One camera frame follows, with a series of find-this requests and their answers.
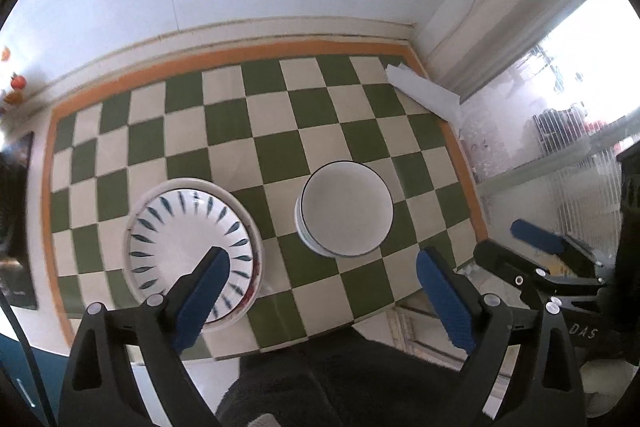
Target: blue gripper pad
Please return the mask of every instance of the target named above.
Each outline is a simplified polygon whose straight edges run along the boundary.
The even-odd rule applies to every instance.
[[[480,294],[466,277],[455,274],[434,248],[420,251],[415,268],[418,281],[442,321],[449,340],[470,355],[476,349],[473,323],[474,316],[481,312]]]
[[[511,235],[546,253],[561,254],[564,251],[562,237],[540,229],[524,219],[516,219],[511,223]]]
[[[172,345],[178,354],[196,343],[213,304],[229,279],[230,269],[229,254],[220,248],[175,319],[176,333]]]

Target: white bowl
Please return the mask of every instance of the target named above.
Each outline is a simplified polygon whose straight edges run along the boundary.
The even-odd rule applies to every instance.
[[[254,303],[264,262],[260,233],[239,201],[213,183],[180,178],[158,185],[127,223],[123,272],[134,297],[166,293],[213,246],[228,252],[231,269],[207,330],[232,324]]]
[[[394,206],[378,174],[360,163],[322,166],[306,181],[294,208],[300,239],[326,257],[375,250],[391,229]]]

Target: plate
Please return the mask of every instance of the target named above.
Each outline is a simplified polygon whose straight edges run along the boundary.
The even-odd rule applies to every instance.
[[[262,242],[247,211],[217,185],[171,180],[142,198],[127,227],[127,283],[140,302],[165,294],[211,247],[228,252],[231,268],[207,322],[228,325],[255,300]]]

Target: white paper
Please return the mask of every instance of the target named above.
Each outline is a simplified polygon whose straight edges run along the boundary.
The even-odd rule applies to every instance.
[[[415,74],[408,68],[386,67],[389,84],[414,99],[422,107],[429,109],[458,129],[462,120],[460,97],[430,80]]]

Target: green tile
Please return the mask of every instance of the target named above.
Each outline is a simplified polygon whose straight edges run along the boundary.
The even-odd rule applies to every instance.
[[[196,343],[191,347],[187,347],[180,355],[180,360],[200,360],[210,359],[211,353],[204,339],[198,335]]]
[[[129,104],[131,92],[125,91],[115,94],[102,102],[100,112],[100,134],[104,134],[114,129],[126,125],[129,121]]]
[[[75,128],[75,113],[58,120],[58,123],[56,124],[56,142],[53,144],[53,152],[62,151],[71,147],[74,141]]]
[[[71,228],[69,221],[69,189],[64,188],[51,193],[49,203],[49,219],[51,233],[62,232]]]
[[[167,178],[197,178],[199,180],[211,179],[211,167],[209,165],[209,153],[206,149],[198,149],[166,159]]]
[[[111,291],[113,304],[117,309],[135,308],[140,305],[136,298],[131,294],[129,285],[124,279],[122,270],[107,270],[107,282]]]
[[[444,134],[440,128],[440,118],[432,112],[410,114],[407,118],[421,150],[446,146]]]
[[[164,118],[154,118],[129,126],[128,165],[164,156]]]
[[[379,55],[378,58],[380,59],[382,67],[385,68],[385,70],[388,65],[396,67],[398,67],[400,64],[406,65],[406,60],[404,60],[404,57],[401,57],[400,55]]]
[[[166,85],[164,112],[180,111],[204,104],[201,71],[179,74],[168,78],[164,83]]]
[[[366,84],[362,87],[376,118],[404,115],[404,107],[391,84]]]
[[[291,290],[257,299],[247,316],[260,347],[277,346],[306,337]]]
[[[100,176],[97,182],[98,221],[129,214],[127,169]]]
[[[451,268],[456,267],[456,259],[453,257],[451,239],[449,238],[449,234],[446,230],[443,230],[424,241],[420,241],[420,250],[426,247],[435,248]]]
[[[383,256],[391,255],[403,248],[415,245],[417,242],[414,222],[411,219],[406,201],[394,203],[394,220],[391,223],[391,230],[380,245],[380,252]]]
[[[375,120],[341,123],[340,126],[354,162],[366,163],[389,158],[385,139]]]
[[[353,317],[358,318],[394,302],[382,259],[340,274]]]
[[[78,276],[66,275],[58,277],[58,289],[60,290],[66,316],[70,319],[81,319],[84,315],[84,302],[82,302]]]
[[[252,136],[245,98],[207,105],[204,108],[204,116],[209,145]]]
[[[247,212],[251,214],[251,217],[254,218],[255,224],[258,230],[260,230],[260,235],[263,239],[276,237],[267,197],[262,185],[236,190],[233,192],[233,195],[238,198],[238,201],[242,203],[242,206],[244,206]]]
[[[447,228],[468,219],[471,215],[469,205],[466,203],[465,193],[460,183],[439,188],[436,190],[436,196],[438,197],[442,217],[444,217]]]
[[[348,55],[319,55],[316,57],[327,86],[359,84],[360,79]]]
[[[254,138],[262,180],[265,184],[309,174],[305,150],[298,131]]]
[[[240,67],[242,68],[244,92],[247,96],[287,90],[280,61],[277,59],[243,62]]]
[[[413,198],[433,190],[429,169],[420,152],[392,158],[405,198]]]
[[[289,91],[298,129],[338,123],[334,103],[326,87]]]
[[[89,140],[71,151],[71,183],[95,176],[95,146],[97,139]]]
[[[296,232],[280,236],[278,244],[292,288],[338,275],[335,259],[309,250]]]
[[[98,240],[98,225],[88,225],[71,231],[76,252],[78,273],[101,272],[104,270]]]

